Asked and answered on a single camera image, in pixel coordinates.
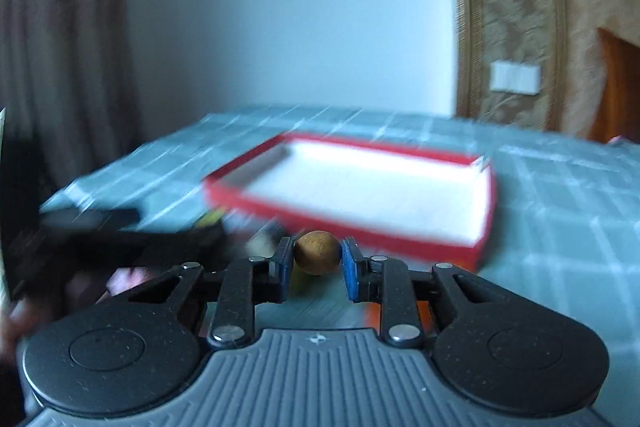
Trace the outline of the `brown wooden headboard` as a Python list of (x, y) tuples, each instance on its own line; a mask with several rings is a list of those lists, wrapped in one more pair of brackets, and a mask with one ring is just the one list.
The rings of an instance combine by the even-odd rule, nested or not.
[(605, 66), (602, 98), (588, 139), (608, 143), (613, 139), (639, 142), (639, 48), (603, 27), (598, 37)]

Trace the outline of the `red shallow cardboard box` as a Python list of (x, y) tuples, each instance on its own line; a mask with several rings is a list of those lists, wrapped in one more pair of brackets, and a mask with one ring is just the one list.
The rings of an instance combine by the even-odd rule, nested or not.
[(374, 251), (474, 270), (497, 178), (483, 156), (344, 136), (281, 133), (209, 173), (210, 205), (290, 231), (352, 236)]

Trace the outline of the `teal checked bed sheet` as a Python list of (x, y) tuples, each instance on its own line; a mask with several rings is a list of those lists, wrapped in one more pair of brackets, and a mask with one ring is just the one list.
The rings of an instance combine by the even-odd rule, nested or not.
[(254, 105), (210, 114), (70, 182), (50, 209), (134, 206), (142, 225), (190, 227), (207, 173), (285, 131), (487, 155), (498, 202), (483, 277), (596, 331), (611, 368), (596, 404), (639, 421), (639, 150), (512, 126), (360, 108)]

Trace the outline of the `small brown round fruit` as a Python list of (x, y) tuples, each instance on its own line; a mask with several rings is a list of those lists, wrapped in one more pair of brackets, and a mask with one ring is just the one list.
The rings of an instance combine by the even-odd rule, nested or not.
[(293, 251), (296, 265), (310, 275), (328, 274), (341, 263), (341, 244), (329, 232), (303, 234), (295, 242)]

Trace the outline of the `white wall switch panel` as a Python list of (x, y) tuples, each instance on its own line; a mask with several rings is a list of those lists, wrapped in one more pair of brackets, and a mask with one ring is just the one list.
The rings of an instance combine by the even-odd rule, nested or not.
[(490, 64), (489, 90), (518, 95), (538, 95), (541, 68), (538, 65), (495, 61)]

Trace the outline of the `beige patterned curtain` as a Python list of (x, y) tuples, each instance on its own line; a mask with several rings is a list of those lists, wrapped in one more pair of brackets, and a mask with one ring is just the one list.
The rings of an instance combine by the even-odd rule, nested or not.
[(57, 187), (132, 152), (141, 118), (125, 0), (1, 0), (1, 106)]

